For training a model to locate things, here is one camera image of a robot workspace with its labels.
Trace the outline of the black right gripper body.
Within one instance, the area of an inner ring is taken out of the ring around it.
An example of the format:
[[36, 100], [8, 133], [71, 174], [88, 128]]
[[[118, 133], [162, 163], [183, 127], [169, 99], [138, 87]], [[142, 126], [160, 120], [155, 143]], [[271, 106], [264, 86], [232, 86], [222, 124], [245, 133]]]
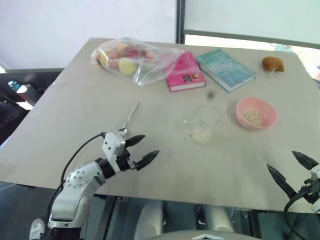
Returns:
[[304, 185], [298, 191], [308, 203], [314, 204], [320, 199], [320, 181], [319, 180], [305, 180]]

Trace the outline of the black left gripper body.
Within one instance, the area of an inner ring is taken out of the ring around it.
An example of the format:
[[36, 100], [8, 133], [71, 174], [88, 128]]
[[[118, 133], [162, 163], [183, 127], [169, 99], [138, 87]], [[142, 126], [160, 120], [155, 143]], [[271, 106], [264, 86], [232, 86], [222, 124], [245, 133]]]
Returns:
[[116, 163], [121, 172], [125, 172], [127, 170], [135, 170], [137, 168], [136, 162], [130, 159], [131, 154], [125, 148], [123, 152], [116, 157]]

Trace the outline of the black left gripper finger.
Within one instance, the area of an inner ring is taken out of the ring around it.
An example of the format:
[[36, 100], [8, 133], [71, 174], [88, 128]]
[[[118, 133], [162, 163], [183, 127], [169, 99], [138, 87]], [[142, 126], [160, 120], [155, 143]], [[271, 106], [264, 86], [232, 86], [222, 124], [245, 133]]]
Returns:
[[124, 148], [126, 149], [128, 147], [132, 147], [132, 146], [138, 144], [144, 137], [145, 137], [145, 135], [140, 134], [140, 135], [135, 135], [133, 137], [126, 139]]
[[159, 154], [159, 150], [155, 150], [152, 152], [149, 152], [148, 154], [146, 154], [139, 162], [137, 162], [135, 164], [135, 169], [137, 171], [140, 171], [141, 169], [143, 169], [144, 167], [146, 167], [148, 164], [150, 164]]

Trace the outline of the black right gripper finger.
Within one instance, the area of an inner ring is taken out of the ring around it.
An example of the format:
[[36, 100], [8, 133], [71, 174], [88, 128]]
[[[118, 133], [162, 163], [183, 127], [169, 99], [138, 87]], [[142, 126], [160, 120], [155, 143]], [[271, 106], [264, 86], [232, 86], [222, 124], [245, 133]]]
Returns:
[[293, 198], [297, 192], [286, 182], [286, 178], [271, 165], [267, 164], [266, 166], [276, 184], [285, 192], [289, 199]]
[[311, 170], [312, 168], [314, 168], [315, 166], [319, 165], [319, 163], [314, 160], [313, 158], [298, 152], [298, 151], [292, 151], [293, 156], [295, 157], [295, 159], [307, 170]]

